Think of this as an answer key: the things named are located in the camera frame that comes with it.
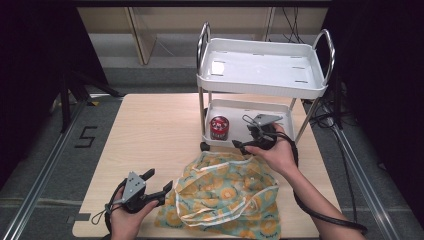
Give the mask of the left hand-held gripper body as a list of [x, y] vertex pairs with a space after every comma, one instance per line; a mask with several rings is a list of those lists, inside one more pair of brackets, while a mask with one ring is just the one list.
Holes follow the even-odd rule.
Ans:
[[141, 175], [131, 171], [125, 182], [121, 204], [130, 214], [138, 213], [148, 204], [144, 202], [144, 197], [148, 195], [145, 193], [147, 184], [140, 178]]

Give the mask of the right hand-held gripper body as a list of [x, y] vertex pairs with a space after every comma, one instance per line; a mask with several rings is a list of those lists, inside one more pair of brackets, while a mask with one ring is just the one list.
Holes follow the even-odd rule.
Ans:
[[250, 132], [253, 141], [258, 143], [259, 148], [264, 150], [271, 149], [277, 141], [277, 131], [274, 123], [282, 120], [282, 116], [258, 114], [254, 118], [247, 117], [247, 125], [256, 127], [255, 132]]

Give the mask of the red can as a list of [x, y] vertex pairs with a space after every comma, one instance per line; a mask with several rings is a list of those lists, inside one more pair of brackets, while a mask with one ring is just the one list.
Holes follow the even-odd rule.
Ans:
[[210, 121], [210, 136], [213, 140], [228, 139], [229, 120], [224, 116], [215, 116]]

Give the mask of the white two-tier cart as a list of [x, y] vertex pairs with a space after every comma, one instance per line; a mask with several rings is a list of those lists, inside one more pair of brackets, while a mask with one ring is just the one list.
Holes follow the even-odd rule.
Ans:
[[[321, 69], [317, 44], [296, 44], [213, 38], [210, 24], [204, 23], [197, 43], [196, 67], [202, 140], [200, 149], [234, 147], [233, 140], [253, 141], [247, 117], [258, 114], [282, 116], [275, 123], [285, 134], [299, 141], [307, 122], [294, 125], [294, 107], [299, 99], [310, 100], [313, 113], [324, 95], [335, 63], [335, 48], [328, 30], [324, 39], [329, 63]], [[229, 120], [228, 139], [213, 140], [210, 121], [215, 116]]]

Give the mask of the yellow green patterned cloth bag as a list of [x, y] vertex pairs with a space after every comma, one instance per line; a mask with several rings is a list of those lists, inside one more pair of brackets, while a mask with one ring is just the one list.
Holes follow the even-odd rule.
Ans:
[[278, 240], [278, 191], [278, 180], [262, 160], [205, 151], [184, 168], [155, 225]]

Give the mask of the person's right hand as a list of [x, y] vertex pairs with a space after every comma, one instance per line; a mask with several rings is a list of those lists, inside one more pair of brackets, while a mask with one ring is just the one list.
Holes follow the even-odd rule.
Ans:
[[255, 152], [253, 155], [264, 159], [272, 170], [281, 174], [286, 180], [299, 173], [291, 144], [283, 137], [278, 136], [275, 145], [269, 150], [259, 147], [251, 147], [251, 150]]

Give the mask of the person's left hand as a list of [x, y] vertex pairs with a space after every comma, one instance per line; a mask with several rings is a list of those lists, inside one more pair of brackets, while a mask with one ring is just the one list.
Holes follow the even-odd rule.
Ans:
[[141, 223], [157, 204], [157, 200], [149, 202], [135, 214], [126, 212], [120, 204], [114, 204], [110, 215], [111, 240], [135, 240], [140, 231]]

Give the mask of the black tape strip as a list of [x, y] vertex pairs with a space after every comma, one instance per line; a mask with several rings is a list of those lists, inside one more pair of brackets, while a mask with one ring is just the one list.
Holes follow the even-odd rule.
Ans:
[[76, 221], [88, 221], [90, 219], [91, 214], [90, 213], [78, 213], [76, 215], [70, 215], [67, 218], [68, 224], [73, 224]]

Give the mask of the black tripod stand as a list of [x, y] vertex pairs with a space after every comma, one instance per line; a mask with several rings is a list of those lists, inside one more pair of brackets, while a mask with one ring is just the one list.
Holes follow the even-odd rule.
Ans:
[[107, 83], [97, 81], [79, 71], [72, 70], [65, 73], [60, 81], [62, 133], [64, 133], [71, 125], [69, 94], [72, 94], [77, 101], [87, 101], [89, 99], [89, 93], [86, 90], [86, 85], [94, 86], [113, 97], [124, 97], [123, 93], [114, 90]]

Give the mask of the black curtain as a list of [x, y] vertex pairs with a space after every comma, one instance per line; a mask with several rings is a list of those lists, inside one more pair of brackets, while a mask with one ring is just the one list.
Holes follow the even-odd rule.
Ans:
[[0, 189], [73, 71], [107, 82], [72, 0], [0, 0]]
[[424, 0], [331, 0], [323, 27], [354, 115], [424, 228]]

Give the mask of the aluminium floor rail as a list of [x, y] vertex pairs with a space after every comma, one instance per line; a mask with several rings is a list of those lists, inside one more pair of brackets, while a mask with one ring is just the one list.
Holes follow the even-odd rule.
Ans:
[[366, 176], [366, 173], [359, 162], [351, 144], [349, 143], [345, 133], [340, 130], [332, 118], [327, 119], [330, 129], [335, 134], [338, 143], [341, 145], [342, 152], [350, 167], [350, 171], [354, 176], [357, 185], [368, 205], [369, 211], [372, 213], [378, 228], [380, 229], [385, 240], [400, 240], [400, 235], [395, 229], [393, 221], [389, 216], [388, 211], [384, 208], [382, 201], [377, 196], [371, 181]]
[[5, 233], [0, 240], [19, 240], [23, 230], [25, 229], [31, 214], [33, 213], [37, 202], [42, 195], [51, 175], [60, 160], [60, 157], [70, 139], [70, 135], [74, 129], [75, 123], [83, 111], [86, 103], [79, 102], [75, 105], [68, 125], [59, 133], [55, 144], [49, 152], [48, 157], [43, 163], [42, 168], [37, 174], [30, 190], [26, 196], [18, 203], [19, 207], [13, 216], [10, 224], [7, 226]]

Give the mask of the wooden panel frame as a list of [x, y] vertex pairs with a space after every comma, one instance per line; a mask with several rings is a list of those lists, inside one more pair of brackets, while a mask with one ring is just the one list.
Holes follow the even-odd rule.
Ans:
[[139, 63], [149, 63], [160, 34], [197, 34], [210, 24], [214, 34], [266, 41], [274, 36], [301, 41], [318, 34], [325, 7], [80, 7], [90, 34], [130, 34]]

